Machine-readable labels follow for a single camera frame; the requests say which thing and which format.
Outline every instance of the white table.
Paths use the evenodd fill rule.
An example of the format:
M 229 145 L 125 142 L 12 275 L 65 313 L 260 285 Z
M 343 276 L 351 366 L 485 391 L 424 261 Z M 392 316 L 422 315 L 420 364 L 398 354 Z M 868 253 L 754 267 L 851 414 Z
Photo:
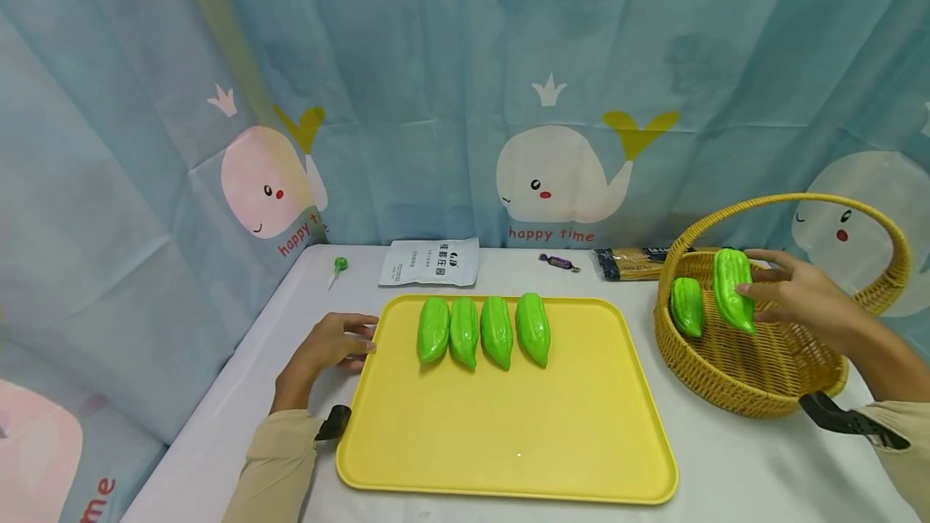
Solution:
M 582 271 L 538 261 L 538 250 L 482 249 L 473 289 L 378 287 L 384 247 L 318 245 L 305 250 L 222 370 L 165 459 L 131 505 L 124 523 L 219 521 L 232 496 L 252 432 L 268 413 L 274 378 L 307 331 L 328 311 L 380 314 L 408 292 L 599 297 L 626 317 L 659 406 L 681 481 L 671 502 L 657 507 L 561 503 L 409 493 L 359 492 L 336 474 L 334 447 L 320 456 L 305 521 L 464 523 L 473 521 L 827 522 L 909 523 L 917 517 L 895 493 L 861 437 L 827 433 L 802 412 L 751 420 L 721 411 L 691 393 L 662 362 L 653 333 L 654 282 L 607 283 L 583 250 L 558 252 Z M 330 292 L 333 260 L 349 259 Z M 350 405 L 357 376 L 331 370 L 311 396 L 311 411 Z M 869 402 L 851 372 L 837 400 Z

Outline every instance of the hand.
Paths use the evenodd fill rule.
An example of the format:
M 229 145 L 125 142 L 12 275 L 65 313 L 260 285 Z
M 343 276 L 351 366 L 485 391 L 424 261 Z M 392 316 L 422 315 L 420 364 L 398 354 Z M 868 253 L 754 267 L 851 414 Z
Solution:
M 365 356 L 375 351 L 370 341 L 375 330 L 368 326 L 378 317 L 358 313 L 328 313 L 313 326 L 275 382 L 271 412 L 306 408 L 310 390 L 320 372 L 342 366 L 361 370 Z
M 846 357 L 858 336 L 877 325 L 873 316 L 808 262 L 781 250 L 746 250 L 746 255 L 778 266 L 754 270 L 752 285 L 736 287 L 741 295 L 781 305 L 757 313 L 756 321 L 797 323 Z

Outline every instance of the beige sleeve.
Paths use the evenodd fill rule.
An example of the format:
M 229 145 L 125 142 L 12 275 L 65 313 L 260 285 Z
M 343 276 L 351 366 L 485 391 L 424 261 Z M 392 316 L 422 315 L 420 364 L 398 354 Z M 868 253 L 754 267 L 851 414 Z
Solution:
M 873 445 L 898 493 L 911 504 L 920 521 L 930 523 L 930 402 L 875 402 L 856 408 L 856 412 L 911 443 L 906 450 Z
M 276 412 L 255 431 L 223 523 L 296 523 L 310 488 L 313 438 L 323 420 L 305 409 Z

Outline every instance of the curtain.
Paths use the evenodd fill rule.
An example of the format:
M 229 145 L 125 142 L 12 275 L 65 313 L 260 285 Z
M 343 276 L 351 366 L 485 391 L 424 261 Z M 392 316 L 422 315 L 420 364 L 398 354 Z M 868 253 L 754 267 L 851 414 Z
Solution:
M 117 517 L 325 238 L 665 246 L 850 195 L 930 358 L 929 38 L 930 0 L 0 0 L 0 515 Z M 850 291 L 890 255 L 806 203 L 702 242 Z

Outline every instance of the spaghetti package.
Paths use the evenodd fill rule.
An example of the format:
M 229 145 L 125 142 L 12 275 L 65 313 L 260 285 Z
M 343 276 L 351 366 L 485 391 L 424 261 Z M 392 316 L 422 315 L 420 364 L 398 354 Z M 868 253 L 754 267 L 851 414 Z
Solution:
M 687 252 L 695 250 L 716 253 L 720 247 L 696 247 Z M 593 253 L 599 275 L 606 281 L 653 281 L 662 272 L 668 247 L 594 249 Z

